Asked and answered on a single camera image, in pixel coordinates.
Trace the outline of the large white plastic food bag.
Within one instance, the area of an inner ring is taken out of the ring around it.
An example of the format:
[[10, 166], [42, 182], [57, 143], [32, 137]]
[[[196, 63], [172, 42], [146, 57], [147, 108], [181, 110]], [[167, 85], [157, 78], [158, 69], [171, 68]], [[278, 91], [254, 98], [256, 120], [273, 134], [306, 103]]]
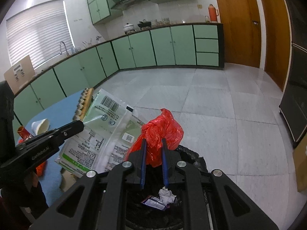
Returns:
[[66, 140], [55, 160], [77, 177], [111, 171], [123, 162], [144, 124], [138, 111], [100, 89], [83, 119], [82, 132]]

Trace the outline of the black trash bin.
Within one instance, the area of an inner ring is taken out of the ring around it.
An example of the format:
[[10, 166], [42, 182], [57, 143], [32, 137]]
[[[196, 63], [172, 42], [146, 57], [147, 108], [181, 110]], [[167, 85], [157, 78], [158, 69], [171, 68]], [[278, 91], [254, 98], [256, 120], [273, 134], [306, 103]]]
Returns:
[[146, 163], [143, 143], [127, 160], [134, 172], [127, 178], [125, 223], [131, 229], [210, 229], [207, 196], [203, 184], [210, 180], [205, 161], [179, 146], [159, 150], [162, 164]]

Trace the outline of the green lower kitchen cabinets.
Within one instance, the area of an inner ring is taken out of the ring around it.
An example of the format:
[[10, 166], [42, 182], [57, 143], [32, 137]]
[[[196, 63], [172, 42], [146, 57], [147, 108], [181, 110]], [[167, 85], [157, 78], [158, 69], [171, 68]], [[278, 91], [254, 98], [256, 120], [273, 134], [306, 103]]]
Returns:
[[14, 126], [117, 72], [153, 67], [224, 68], [221, 23], [187, 23], [147, 29], [82, 50], [26, 82], [14, 100]]

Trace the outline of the red paper snack cup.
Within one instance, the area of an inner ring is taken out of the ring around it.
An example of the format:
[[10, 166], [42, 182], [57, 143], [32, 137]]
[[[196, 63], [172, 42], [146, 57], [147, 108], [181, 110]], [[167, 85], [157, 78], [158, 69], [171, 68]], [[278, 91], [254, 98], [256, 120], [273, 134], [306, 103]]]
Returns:
[[17, 130], [17, 133], [19, 134], [19, 136], [23, 141], [26, 141], [33, 137], [33, 135], [30, 134], [24, 126], [20, 126]]

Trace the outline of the white paper cup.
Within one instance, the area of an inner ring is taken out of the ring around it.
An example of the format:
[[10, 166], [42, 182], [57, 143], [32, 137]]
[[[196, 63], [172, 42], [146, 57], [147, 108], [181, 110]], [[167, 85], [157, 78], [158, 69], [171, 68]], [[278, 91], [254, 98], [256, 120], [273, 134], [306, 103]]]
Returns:
[[50, 121], [47, 118], [42, 119], [40, 121], [35, 121], [31, 124], [31, 129], [35, 134], [35, 136], [47, 132], [49, 128], [50, 128]]

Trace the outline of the small red plastic bag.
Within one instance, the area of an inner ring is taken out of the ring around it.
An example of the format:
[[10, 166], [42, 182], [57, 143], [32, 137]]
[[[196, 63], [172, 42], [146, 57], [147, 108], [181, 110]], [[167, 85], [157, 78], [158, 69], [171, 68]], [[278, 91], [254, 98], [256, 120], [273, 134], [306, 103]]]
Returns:
[[44, 175], [45, 169], [46, 169], [47, 161], [44, 161], [39, 166], [35, 168], [35, 172], [38, 177], [42, 177]]

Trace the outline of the blue foam floor mat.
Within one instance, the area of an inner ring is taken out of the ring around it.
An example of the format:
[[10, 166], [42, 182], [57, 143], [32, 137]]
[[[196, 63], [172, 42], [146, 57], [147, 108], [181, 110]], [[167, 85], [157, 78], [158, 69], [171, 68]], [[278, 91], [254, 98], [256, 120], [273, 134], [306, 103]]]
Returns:
[[[50, 121], [50, 129], [59, 128], [70, 123], [77, 109], [82, 92], [80, 90], [38, 113], [26, 124], [26, 130], [33, 133], [31, 128], [32, 123], [45, 118]], [[60, 173], [61, 166], [55, 162], [58, 155], [56, 153], [48, 158], [44, 175], [39, 178], [48, 206], [51, 206], [63, 194], [60, 189], [62, 181], [62, 175]]]

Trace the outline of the dark wrapper in bin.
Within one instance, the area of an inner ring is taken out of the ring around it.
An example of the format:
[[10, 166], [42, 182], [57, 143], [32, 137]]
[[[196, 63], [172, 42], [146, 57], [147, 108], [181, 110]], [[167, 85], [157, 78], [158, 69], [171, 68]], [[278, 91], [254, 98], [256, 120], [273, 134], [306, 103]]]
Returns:
[[142, 201], [142, 204], [161, 211], [165, 211], [165, 209], [168, 207], [168, 205], [165, 204], [160, 198], [154, 196], [148, 196], [144, 201]]

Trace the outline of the chrome sink faucet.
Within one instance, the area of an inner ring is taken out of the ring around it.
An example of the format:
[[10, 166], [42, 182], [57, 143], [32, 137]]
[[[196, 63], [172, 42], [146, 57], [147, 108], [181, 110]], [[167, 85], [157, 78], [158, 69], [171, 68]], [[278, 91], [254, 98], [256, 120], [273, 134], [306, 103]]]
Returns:
[[60, 42], [60, 54], [63, 55], [64, 53], [66, 54], [67, 57], [69, 56], [69, 52], [66, 47], [66, 44], [64, 43], [64, 41], [61, 41]]

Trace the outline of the white window blind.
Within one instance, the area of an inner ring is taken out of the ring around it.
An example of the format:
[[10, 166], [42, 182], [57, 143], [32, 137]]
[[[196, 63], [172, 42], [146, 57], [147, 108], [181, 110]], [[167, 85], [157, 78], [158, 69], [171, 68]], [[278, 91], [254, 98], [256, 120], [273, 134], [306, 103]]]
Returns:
[[74, 47], [64, 0], [32, 6], [6, 20], [10, 64], [29, 55], [34, 68], [60, 55], [60, 42]]

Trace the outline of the white cooking pot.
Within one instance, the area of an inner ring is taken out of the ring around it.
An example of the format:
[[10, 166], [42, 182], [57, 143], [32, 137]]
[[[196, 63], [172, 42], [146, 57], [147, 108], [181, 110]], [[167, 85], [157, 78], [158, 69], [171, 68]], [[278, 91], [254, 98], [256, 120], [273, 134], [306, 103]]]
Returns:
[[129, 34], [129, 33], [135, 32], [134, 24], [127, 23], [127, 24], [123, 27], [123, 30], [124, 30], [124, 33], [125, 33], [125, 34]]

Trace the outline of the black wok pan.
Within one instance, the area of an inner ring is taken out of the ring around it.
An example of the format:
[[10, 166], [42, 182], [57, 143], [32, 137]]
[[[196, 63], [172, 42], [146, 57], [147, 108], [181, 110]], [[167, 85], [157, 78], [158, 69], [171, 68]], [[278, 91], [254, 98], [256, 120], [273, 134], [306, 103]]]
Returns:
[[146, 30], [146, 29], [151, 28], [152, 23], [151, 23], [151, 21], [143, 20], [143, 21], [140, 21], [140, 22], [137, 24], [137, 26], [138, 26], [139, 29], [142, 31], [142, 30]]

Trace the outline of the steel range hood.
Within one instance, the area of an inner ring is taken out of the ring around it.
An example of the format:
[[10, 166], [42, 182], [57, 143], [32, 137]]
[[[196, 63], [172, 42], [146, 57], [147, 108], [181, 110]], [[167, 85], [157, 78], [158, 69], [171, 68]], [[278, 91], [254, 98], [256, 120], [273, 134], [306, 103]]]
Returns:
[[111, 9], [115, 10], [126, 10], [129, 7], [135, 5], [136, 3], [147, 1], [147, 0], [120, 0]]

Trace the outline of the orange thermos flask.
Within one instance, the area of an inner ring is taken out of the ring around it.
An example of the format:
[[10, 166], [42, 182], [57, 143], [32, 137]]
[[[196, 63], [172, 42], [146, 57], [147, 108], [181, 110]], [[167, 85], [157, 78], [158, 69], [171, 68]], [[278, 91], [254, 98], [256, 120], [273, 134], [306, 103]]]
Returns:
[[210, 22], [218, 23], [219, 11], [212, 4], [209, 4], [208, 12], [209, 12]]

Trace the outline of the brown wooden door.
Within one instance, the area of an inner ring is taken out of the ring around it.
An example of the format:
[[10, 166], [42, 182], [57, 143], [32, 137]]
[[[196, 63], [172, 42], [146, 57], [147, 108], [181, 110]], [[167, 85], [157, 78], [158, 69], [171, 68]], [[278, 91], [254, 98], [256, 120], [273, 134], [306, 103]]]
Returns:
[[261, 0], [266, 28], [264, 70], [283, 90], [290, 59], [290, 25], [284, 0]]
[[217, 0], [224, 29], [225, 61], [260, 67], [261, 27], [257, 0]]

